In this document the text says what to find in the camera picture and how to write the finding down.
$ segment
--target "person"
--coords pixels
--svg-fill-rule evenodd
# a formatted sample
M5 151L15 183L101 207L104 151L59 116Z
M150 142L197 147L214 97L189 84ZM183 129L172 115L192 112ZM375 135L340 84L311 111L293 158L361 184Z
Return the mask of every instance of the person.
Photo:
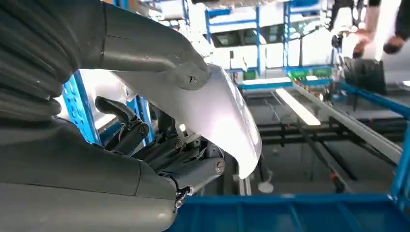
M402 0L399 6L395 21L395 34L387 40L383 50L387 54L396 54L410 37L410 0ZM355 32L359 36L359 42L353 49L353 58L363 56L365 47L374 40L377 28L377 22L380 13L380 0L370 0L366 14L366 28L359 29Z
M401 0L395 23L395 34L383 46L387 54L398 53L410 37L410 1Z
M369 0L366 11L364 29L358 29L354 34L359 36L359 42L353 49L353 58L360 58L365 52L365 47L374 40L379 20L380 0Z

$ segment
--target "white plastic part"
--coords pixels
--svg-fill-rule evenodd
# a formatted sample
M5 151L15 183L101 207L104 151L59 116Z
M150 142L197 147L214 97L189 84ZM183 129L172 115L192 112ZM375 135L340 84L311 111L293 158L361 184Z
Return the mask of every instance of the white plastic part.
M266 194L272 193L273 189L274 189L273 185L269 182L260 182L258 184L258 190L262 193L266 193Z
M114 72L127 87L145 97L176 121L231 154L239 177L249 176L262 151L262 141L239 90L219 66L209 65L211 76L199 90L176 87L167 73Z

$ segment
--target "window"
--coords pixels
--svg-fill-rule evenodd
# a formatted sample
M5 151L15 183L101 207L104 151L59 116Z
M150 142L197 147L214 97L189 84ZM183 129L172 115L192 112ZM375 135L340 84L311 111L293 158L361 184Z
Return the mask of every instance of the window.
M256 44L256 30L255 29L245 30L244 43L245 45L255 45Z
M240 46L238 31L227 31L212 34L212 40L215 47L233 47Z
M281 43L283 40L283 24L263 27L261 33L267 44Z

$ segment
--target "ceiling light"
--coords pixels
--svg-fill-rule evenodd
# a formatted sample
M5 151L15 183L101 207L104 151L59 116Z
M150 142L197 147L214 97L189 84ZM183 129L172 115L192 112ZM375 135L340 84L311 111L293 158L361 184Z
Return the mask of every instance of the ceiling light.
M321 124L309 110L302 106L302 104L292 97L286 90L278 88L275 91L306 124L309 126L317 126Z

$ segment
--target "blue steel rack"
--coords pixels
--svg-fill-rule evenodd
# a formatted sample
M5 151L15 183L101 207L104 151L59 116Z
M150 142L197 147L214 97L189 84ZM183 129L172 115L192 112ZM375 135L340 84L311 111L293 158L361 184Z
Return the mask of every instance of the blue steel rack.
M289 71L297 71L297 70L312 70L312 69L331 69L331 65L333 63L333 51L332 51L332 59L329 65L312 65L312 66L289 66L289 43L290 43L290 29L291 29L291 16L296 14L311 14L317 13L320 10L296 10L292 11L292 5L296 1L288 1L283 3L283 24L284 24L284 36L283 36L283 70L285 72ZM315 0L310 1L309 5L314 4ZM210 23L209 19L215 16L222 16L222 15L229 15L232 12L230 8L225 9L214 9L214 10L206 10L205 11L205 25L206 25L206 39L211 44L211 27L215 26L222 26L222 25L235 25L235 24L244 24L244 23L256 23L256 42L255 45L257 47L257 67L248 68L248 70L256 70L258 74L261 74L261 43L259 40L261 34L261 27L260 27L260 6L255 7L255 19L245 19L245 20L238 20L232 22L219 22L219 23ZM241 72L242 70L226 70L229 73L237 73Z
M291 17L292 15L297 14L312 14L319 13L320 10L298 10L298 8L292 7L293 5L300 6L297 4L297 1L286 1L283 3L283 25L284 25L284 34L283 34L283 70L285 72L289 71L301 71L301 70L312 70L312 69L331 69L333 64L334 51L332 50L331 61L329 65L311 65L311 66L289 66L289 43L291 40ZM315 1L308 1L309 4L314 4Z
M256 68L248 68L248 70L256 70L258 74L261 74L261 26L260 26L260 15L261 9L259 6L255 7L255 19L244 19L238 21L231 21L231 22L220 22L220 23L211 23L209 21L210 18L215 16L222 16L222 15L229 15L232 13L232 9L225 8L225 9L215 9L215 10L205 10L205 24L206 24L206 39L208 43L211 44L211 27L215 26L223 26L223 25L236 25L236 24L244 24L244 23L255 23L256 24L256 51L257 51L257 61L256 61Z
M101 145L80 71L75 72L63 85L63 98L71 122L78 127L84 139L89 143Z
M152 0L152 1L145 1L145 2L166 2L166 1L175 1L175 0ZM189 27L189 25L190 25L190 9L189 9L189 6L188 6L189 5L188 0L181 0L181 3L182 3L182 13L183 13L183 17L184 17L183 19L185 21L185 25L187 27ZM171 25L171 23L170 23L169 27L177 29L177 28L180 28L181 26L178 22L178 25Z
M379 106L410 116L400 102L342 84ZM275 83L275 88L289 82ZM410 126L388 194L188 197L169 232L408 232L410 231Z
M113 0L113 5L128 9L128 0ZM94 118L88 102L87 92L84 87L83 79L80 71L73 74L69 81L63 85L63 98L67 106L67 111L70 115L70 120L74 123L84 139L89 143L101 145L100 135L94 126ZM144 140L144 145L154 141L154 134L152 132L148 103L144 98L137 96L131 102L127 102L127 106L131 108L137 115L150 126L150 133ZM118 123L112 125L106 131L114 133L119 130Z

